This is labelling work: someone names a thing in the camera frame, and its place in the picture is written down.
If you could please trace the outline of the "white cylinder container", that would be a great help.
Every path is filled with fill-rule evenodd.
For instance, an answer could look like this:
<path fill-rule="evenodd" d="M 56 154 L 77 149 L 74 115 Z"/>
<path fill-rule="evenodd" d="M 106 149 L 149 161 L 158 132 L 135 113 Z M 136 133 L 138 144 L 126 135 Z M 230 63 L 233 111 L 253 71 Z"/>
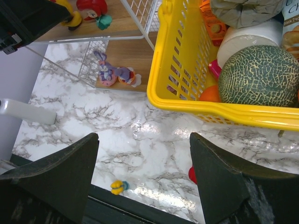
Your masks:
<path fill-rule="evenodd" d="M 219 47 L 217 63 L 223 67 L 225 62 L 237 51 L 253 45 L 280 46 L 283 24 L 270 19 L 259 25 L 235 29 L 230 27 Z"/>

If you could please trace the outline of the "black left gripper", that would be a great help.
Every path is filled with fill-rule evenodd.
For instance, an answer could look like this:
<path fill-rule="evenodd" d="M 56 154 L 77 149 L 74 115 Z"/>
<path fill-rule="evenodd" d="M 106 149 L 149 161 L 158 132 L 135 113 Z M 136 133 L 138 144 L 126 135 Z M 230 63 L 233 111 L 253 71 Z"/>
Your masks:
<path fill-rule="evenodd" d="M 50 0 L 2 0 L 0 2 L 0 50 L 7 55 L 31 44 L 70 16 Z"/>

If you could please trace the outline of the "red strawberry toy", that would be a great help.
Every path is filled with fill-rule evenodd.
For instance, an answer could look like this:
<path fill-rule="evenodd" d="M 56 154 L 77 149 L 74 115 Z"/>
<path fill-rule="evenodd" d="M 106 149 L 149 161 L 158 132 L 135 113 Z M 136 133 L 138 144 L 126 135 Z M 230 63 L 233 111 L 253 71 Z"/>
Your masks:
<path fill-rule="evenodd" d="M 94 21 L 100 30 L 107 29 L 112 23 L 105 0 L 78 0 L 76 7 L 85 21 Z"/>

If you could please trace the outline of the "yellow duck toy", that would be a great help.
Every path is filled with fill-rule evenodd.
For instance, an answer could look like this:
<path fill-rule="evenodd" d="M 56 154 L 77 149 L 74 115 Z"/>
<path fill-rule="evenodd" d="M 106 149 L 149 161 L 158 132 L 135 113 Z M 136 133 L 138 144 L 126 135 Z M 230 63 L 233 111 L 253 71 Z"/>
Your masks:
<path fill-rule="evenodd" d="M 74 11 L 72 5 L 67 0 L 53 0 L 53 2 L 65 7 L 70 14 L 65 21 L 61 22 L 61 25 L 68 27 L 70 31 L 76 30 L 82 23 L 81 14 L 78 11 Z"/>

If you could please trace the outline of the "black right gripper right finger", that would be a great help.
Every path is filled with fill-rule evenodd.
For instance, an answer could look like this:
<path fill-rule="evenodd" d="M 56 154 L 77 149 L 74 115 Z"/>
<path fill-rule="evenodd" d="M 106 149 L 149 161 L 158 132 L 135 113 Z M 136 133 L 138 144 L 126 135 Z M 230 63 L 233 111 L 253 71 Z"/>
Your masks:
<path fill-rule="evenodd" d="M 266 168 L 190 135 L 190 152 L 207 224 L 296 224 L 299 176 Z"/>

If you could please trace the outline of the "orange fruit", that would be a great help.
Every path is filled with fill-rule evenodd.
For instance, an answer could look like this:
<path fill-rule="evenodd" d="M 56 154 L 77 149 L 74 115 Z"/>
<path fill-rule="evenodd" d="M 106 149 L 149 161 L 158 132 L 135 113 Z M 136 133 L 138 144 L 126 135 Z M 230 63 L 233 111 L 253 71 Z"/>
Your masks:
<path fill-rule="evenodd" d="M 221 103 L 218 85 L 212 85 L 206 88 L 199 97 L 199 101 Z"/>

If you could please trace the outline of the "purple bunny donut toy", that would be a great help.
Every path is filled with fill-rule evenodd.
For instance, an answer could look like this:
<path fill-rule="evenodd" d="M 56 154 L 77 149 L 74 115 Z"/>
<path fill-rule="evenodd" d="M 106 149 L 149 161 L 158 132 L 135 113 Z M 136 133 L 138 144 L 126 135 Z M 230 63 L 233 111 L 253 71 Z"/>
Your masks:
<path fill-rule="evenodd" d="M 133 68 L 119 67 L 114 71 L 121 84 L 137 87 L 142 82 L 142 76 L 137 74 Z"/>

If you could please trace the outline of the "purple bunny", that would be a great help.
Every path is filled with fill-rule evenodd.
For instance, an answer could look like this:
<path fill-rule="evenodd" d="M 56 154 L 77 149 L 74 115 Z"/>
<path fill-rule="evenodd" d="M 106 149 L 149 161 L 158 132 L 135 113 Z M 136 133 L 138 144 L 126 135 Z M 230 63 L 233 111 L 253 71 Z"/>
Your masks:
<path fill-rule="evenodd" d="M 99 73 L 98 78 L 100 83 L 105 87 L 110 87 L 115 84 L 117 76 L 114 74 L 115 67 L 107 62 L 107 55 L 103 52 L 94 50 L 93 54 L 98 59 Z"/>

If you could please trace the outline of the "red bell pepper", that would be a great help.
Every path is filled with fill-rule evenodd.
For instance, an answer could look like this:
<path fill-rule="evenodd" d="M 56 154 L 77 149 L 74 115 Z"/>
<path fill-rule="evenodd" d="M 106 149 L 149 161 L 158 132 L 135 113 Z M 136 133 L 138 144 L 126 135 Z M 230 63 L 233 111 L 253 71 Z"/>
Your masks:
<path fill-rule="evenodd" d="M 195 171 L 194 171 L 194 167 L 193 167 L 193 166 L 191 166 L 191 168 L 189 169 L 189 171 L 188 171 L 188 176 L 189 176 L 189 179 L 190 179 L 193 183 L 197 184 L 196 174 L 195 174 Z"/>

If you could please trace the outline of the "purple bunny figure toy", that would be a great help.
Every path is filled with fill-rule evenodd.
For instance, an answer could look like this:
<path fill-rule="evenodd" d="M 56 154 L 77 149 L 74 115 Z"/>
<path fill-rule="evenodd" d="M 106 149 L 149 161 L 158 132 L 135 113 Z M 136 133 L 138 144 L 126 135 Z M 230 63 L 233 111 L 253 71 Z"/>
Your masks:
<path fill-rule="evenodd" d="M 172 92 L 172 93 L 176 93 L 176 90 L 175 89 L 173 89 L 171 86 L 167 86 L 167 90 L 169 90 L 170 92 Z"/>

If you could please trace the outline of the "light blue snack bag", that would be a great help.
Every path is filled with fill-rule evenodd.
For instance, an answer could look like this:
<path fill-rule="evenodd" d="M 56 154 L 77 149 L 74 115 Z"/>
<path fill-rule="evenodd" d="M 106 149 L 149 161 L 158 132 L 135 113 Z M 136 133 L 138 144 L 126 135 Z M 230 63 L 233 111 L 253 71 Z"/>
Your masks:
<path fill-rule="evenodd" d="M 299 1 L 287 0 L 282 10 L 284 17 L 281 47 L 299 60 Z"/>

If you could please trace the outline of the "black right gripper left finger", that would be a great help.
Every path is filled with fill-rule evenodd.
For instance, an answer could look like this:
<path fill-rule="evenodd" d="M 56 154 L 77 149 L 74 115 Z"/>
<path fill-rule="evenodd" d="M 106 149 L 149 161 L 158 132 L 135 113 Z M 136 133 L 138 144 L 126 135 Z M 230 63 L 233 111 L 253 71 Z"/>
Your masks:
<path fill-rule="evenodd" d="M 99 140 L 90 133 L 72 145 L 0 176 L 2 224 L 79 224 Z"/>

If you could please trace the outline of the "small pink box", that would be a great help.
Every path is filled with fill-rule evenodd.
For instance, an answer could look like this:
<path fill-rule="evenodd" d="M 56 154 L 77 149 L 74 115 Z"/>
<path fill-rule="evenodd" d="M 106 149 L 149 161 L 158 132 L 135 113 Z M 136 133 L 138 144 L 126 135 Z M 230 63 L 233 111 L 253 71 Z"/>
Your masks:
<path fill-rule="evenodd" d="M 221 74 L 221 67 L 218 65 L 217 59 L 211 61 L 208 64 L 208 68 L 209 68 L 210 73 L 213 75 L 213 77 L 217 81 L 219 79 L 220 74 Z"/>

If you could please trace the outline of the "white bottle grey cap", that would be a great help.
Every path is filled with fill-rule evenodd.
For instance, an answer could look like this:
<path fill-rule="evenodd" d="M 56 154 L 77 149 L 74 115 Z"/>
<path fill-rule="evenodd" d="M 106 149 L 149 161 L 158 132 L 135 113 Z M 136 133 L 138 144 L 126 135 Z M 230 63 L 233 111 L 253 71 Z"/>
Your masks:
<path fill-rule="evenodd" d="M 7 98 L 0 99 L 0 113 L 46 125 L 53 125 L 57 117 L 53 111 Z"/>

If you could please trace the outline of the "orange snack packet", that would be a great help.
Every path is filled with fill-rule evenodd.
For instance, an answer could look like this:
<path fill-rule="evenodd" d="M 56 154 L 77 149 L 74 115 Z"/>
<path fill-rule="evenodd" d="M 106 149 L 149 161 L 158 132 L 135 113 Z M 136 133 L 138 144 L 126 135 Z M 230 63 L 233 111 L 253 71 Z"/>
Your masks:
<path fill-rule="evenodd" d="M 202 0 L 199 8 L 203 15 L 205 27 L 213 45 L 216 47 L 220 46 L 228 29 L 226 24 L 221 22 L 212 13 L 209 0 Z"/>

